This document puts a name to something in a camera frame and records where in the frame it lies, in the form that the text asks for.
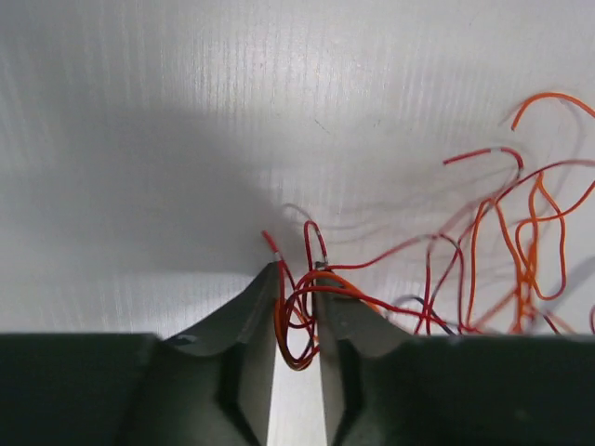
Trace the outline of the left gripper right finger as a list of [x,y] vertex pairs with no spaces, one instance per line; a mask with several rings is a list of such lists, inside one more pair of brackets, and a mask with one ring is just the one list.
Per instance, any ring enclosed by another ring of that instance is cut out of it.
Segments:
[[591,336],[414,336],[317,284],[329,444],[593,443]]

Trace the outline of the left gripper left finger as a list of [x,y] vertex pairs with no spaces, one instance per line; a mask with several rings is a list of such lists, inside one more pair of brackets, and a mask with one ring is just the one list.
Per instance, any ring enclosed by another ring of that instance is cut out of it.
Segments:
[[263,445],[279,270],[168,338],[4,333],[5,445]]

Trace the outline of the red orange cable ball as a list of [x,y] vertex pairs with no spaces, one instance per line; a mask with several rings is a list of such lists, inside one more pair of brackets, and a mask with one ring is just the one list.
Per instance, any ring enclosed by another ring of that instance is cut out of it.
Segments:
[[[545,174],[557,166],[592,167],[591,160],[569,159],[548,164],[531,174],[524,171],[522,156],[512,148],[499,147],[515,160],[515,177],[500,189],[485,197],[465,204],[446,223],[431,234],[419,235],[400,243],[379,256],[352,264],[350,269],[366,269],[385,258],[411,246],[425,243],[426,255],[432,256],[435,245],[446,241],[454,248],[453,256],[437,282],[432,282],[431,262],[425,262],[427,281],[420,299],[421,309],[414,311],[392,305],[364,294],[355,285],[340,276],[344,266],[328,262],[328,253],[319,225],[307,218],[303,223],[307,272],[294,279],[284,257],[272,236],[261,234],[276,256],[280,273],[280,292],[275,302],[273,326],[278,348],[284,362],[294,371],[308,368],[320,351],[319,318],[313,310],[313,297],[321,292],[336,292],[339,297],[363,303],[375,312],[403,314],[417,319],[416,329],[429,332],[434,325],[450,335],[481,335],[484,325],[500,313],[509,303],[515,305],[509,333],[527,335],[538,322],[545,321],[555,334],[571,333],[571,328],[547,307],[538,308],[538,301],[561,300],[568,285],[566,266],[566,218],[578,209],[593,193],[588,187],[570,207],[562,210],[545,185]],[[473,308],[477,291],[477,244],[482,221],[490,213],[496,214],[500,233],[515,268],[514,287],[479,319],[474,319]],[[539,234],[541,227],[555,221],[560,227],[559,289],[544,294],[537,278],[539,260]]]

